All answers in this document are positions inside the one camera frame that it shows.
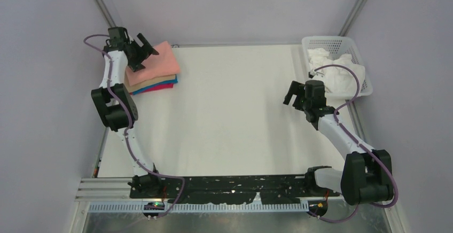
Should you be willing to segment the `salmon pink t shirt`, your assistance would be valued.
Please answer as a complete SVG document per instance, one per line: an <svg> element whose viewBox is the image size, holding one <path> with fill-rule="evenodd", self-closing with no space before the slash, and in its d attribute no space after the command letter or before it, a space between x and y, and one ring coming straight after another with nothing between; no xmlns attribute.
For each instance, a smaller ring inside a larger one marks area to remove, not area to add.
<svg viewBox="0 0 453 233"><path fill-rule="evenodd" d="M138 90L167 80L174 80L181 68L173 54L171 45L165 41L154 47L158 55L150 55L142 62L144 69L133 72L129 67L125 71L127 87Z"/></svg>

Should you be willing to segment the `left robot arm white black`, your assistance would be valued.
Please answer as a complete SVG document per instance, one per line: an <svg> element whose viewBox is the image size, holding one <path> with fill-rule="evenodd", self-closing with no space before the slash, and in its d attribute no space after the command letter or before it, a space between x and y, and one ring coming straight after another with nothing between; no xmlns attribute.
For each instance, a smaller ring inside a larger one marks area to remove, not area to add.
<svg viewBox="0 0 453 233"><path fill-rule="evenodd" d="M161 175L154 162L144 155L134 124L138 110L125 85L126 69L133 72L144 69L143 61L158 52L146 38L138 35L138 44L124 27L108 29L106 44L100 50L105 59L103 79L97 89L91 91L91 98L103 125L115 132L126 147L132 162L134 175L128 185L131 195L159 197L164 190Z"/></svg>

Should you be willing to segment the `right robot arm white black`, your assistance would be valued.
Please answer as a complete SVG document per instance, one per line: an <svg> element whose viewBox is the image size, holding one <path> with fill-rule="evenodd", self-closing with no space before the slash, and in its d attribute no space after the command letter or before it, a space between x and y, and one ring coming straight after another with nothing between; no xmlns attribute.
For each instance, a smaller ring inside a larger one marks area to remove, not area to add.
<svg viewBox="0 0 453 233"><path fill-rule="evenodd" d="M342 123L339 112L328 106L322 81L292 81L283 103L302 111L315 130L323 134L342 155L342 170L331 166L307 170L305 189L312 196L325 189L343 195L349 205L376 204L395 200L392 160L386 150L376 150L351 133Z"/></svg>

